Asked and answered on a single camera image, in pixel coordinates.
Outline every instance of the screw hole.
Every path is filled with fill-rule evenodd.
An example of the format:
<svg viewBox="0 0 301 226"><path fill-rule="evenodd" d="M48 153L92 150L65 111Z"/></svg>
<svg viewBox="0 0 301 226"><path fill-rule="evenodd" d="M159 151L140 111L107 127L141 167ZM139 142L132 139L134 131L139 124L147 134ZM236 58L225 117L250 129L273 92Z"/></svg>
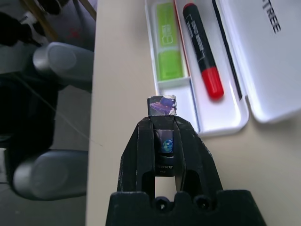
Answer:
<svg viewBox="0 0 301 226"><path fill-rule="evenodd" d="M194 202L201 210L210 209L210 200L206 196L200 195L194 198Z"/></svg>
<svg viewBox="0 0 301 226"><path fill-rule="evenodd" d="M169 208L169 200L165 197L158 197L155 200L155 206L160 212L166 212Z"/></svg>

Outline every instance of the white desk surface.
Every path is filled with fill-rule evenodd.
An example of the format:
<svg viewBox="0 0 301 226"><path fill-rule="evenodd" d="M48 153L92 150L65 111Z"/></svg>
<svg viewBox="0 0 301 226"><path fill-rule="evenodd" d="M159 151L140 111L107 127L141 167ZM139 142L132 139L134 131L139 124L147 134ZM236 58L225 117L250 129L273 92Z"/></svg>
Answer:
<svg viewBox="0 0 301 226"><path fill-rule="evenodd" d="M155 94L144 1L100 0L96 26L87 226L105 225L120 157ZM250 190L269 226L301 225L301 116L276 125L251 118L238 134L204 142L224 189Z"/></svg>

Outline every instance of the red marker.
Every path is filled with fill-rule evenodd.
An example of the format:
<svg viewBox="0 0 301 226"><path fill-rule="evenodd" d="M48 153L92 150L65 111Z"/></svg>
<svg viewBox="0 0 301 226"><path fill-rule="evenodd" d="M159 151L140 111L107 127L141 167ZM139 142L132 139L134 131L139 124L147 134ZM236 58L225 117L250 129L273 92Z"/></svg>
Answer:
<svg viewBox="0 0 301 226"><path fill-rule="evenodd" d="M184 6L183 15L208 95L212 100L219 100L223 97L224 90L198 7L193 3L188 3Z"/></svg>

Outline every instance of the cable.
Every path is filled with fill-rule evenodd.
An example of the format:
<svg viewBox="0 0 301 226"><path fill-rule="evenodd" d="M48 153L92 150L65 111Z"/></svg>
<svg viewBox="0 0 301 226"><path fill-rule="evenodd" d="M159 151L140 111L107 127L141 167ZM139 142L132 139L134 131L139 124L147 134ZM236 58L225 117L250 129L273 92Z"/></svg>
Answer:
<svg viewBox="0 0 301 226"><path fill-rule="evenodd" d="M101 144L99 144L98 142L92 140L91 138L89 138L86 134L84 134L83 132L81 132L78 128L76 128L68 119L67 117L62 114L61 112L57 111L53 106L51 106L50 103L48 103L43 97L41 97L41 95L39 95L30 85L28 85L24 80L20 79L17 75L15 75L14 73L12 74L14 77L16 77L24 86L26 86L34 95L36 95L42 102L44 102L51 110L53 110L59 117L61 117L63 120L65 120L65 122L70 125L76 132L78 132L80 135L82 135L82 137L84 137L85 139L99 145L102 147Z"/></svg>

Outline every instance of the green package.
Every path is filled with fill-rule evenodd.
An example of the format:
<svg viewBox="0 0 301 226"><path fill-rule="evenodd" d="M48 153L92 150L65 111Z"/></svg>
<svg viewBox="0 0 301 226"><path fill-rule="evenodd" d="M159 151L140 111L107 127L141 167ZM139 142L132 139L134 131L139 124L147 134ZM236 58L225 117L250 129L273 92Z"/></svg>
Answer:
<svg viewBox="0 0 301 226"><path fill-rule="evenodd" d="M174 5L157 5L158 20L158 80L183 77L182 59L177 39Z"/></svg>

